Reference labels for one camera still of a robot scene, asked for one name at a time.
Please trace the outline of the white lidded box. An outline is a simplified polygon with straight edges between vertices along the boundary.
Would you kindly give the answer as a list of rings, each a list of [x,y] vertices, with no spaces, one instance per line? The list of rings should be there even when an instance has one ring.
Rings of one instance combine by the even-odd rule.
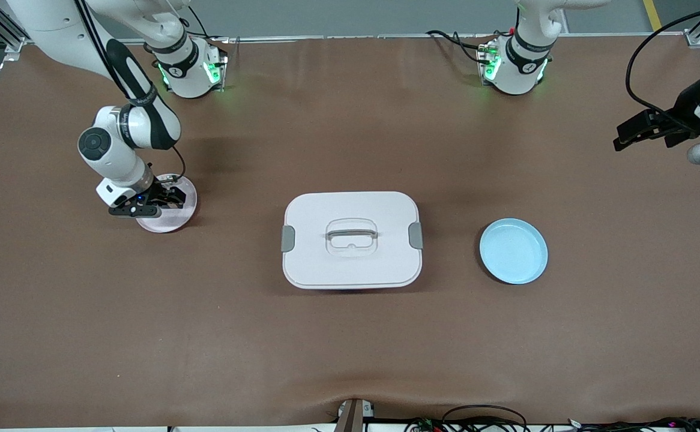
[[[418,205],[398,191],[309,193],[285,208],[282,272],[306,290],[405,287],[423,268]]]

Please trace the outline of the pink round plate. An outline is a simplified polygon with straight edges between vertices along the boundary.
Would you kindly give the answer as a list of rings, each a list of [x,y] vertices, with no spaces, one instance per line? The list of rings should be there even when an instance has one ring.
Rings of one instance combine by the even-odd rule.
[[[166,188],[177,186],[186,192],[186,199],[183,209],[161,211],[161,216],[158,218],[137,218],[137,223],[148,232],[152,233],[170,233],[182,229],[193,218],[199,202],[199,195],[194,184],[183,177],[177,183],[163,184]]]

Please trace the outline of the light blue round plate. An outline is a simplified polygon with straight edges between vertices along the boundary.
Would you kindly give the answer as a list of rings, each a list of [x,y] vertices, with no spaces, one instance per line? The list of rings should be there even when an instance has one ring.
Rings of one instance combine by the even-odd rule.
[[[528,284],[548,267],[549,250],[542,233],[526,221],[502,218],[485,227],[477,251],[486,270],[506,284]]]

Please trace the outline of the brown table cover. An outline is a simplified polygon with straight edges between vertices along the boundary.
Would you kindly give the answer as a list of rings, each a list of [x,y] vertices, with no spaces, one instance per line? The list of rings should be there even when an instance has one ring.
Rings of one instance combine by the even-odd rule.
[[[700,165],[649,140],[636,37],[564,38],[509,97],[432,38],[230,46],[226,89],[166,101],[200,208],[156,235],[112,218],[81,131],[122,95],[23,49],[0,71],[0,428],[322,423],[495,404],[534,423],[700,418]],[[309,292],[282,274],[298,195],[415,200],[410,285]],[[488,224],[545,238],[545,273],[498,281]]]

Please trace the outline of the silver table edge rail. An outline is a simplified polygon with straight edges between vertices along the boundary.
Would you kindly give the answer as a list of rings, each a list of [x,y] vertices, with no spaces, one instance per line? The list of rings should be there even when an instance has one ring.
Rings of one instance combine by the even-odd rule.
[[[588,37],[638,37],[646,38],[650,36],[650,32],[624,32],[624,33],[563,33],[558,37],[558,40],[564,38],[588,38]],[[270,42],[293,42],[301,40],[331,40],[331,39],[424,39],[440,37],[440,35],[429,35],[427,33],[413,34],[378,34],[378,35],[295,35],[295,36],[270,36],[270,37],[221,37],[215,36],[208,38],[208,41],[219,42],[222,44],[237,44],[237,43],[270,43]]]

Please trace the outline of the metal table edge bracket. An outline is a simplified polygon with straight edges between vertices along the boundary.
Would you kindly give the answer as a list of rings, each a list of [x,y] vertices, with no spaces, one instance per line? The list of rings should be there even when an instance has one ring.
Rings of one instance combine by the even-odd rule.
[[[338,414],[333,432],[369,432],[367,420],[375,417],[374,404],[369,400],[348,399],[342,402]]]

